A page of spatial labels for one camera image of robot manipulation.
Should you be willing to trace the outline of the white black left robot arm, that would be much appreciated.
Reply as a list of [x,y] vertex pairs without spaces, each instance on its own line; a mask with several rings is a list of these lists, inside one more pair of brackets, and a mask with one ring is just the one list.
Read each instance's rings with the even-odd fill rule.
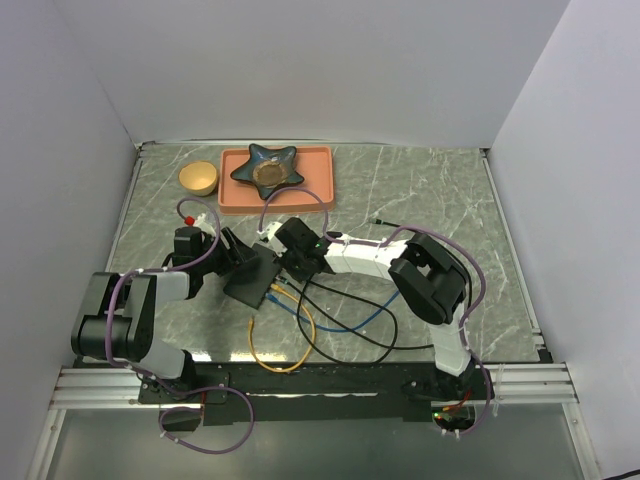
[[94,273],[71,334],[74,354],[162,381],[174,401],[190,400],[198,389],[192,355],[154,336],[156,309],[194,298],[204,277],[240,278],[260,265],[261,245],[248,246],[228,228],[219,234],[195,226],[177,229],[169,261],[158,269],[127,274]]

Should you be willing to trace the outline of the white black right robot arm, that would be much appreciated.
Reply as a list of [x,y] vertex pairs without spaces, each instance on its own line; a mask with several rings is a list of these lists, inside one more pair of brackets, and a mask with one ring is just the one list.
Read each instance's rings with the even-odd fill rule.
[[271,222],[259,239],[299,282],[327,274],[360,274],[392,282],[412,313],[426,322],[434,348],[437,386],[456,399],[472,386],[472,362],[460,327],[470,277],[425,233],[408,240],[367,240],[340,232],[318,235],[300,218]]

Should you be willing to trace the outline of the black network switch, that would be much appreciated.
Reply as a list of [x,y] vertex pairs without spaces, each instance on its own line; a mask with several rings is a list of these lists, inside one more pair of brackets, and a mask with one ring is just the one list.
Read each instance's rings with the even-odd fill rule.
[[223,292],[258,310],[282,267],[275,252],[263,244],[254,243],[251,251],[252,256],[230,275]]

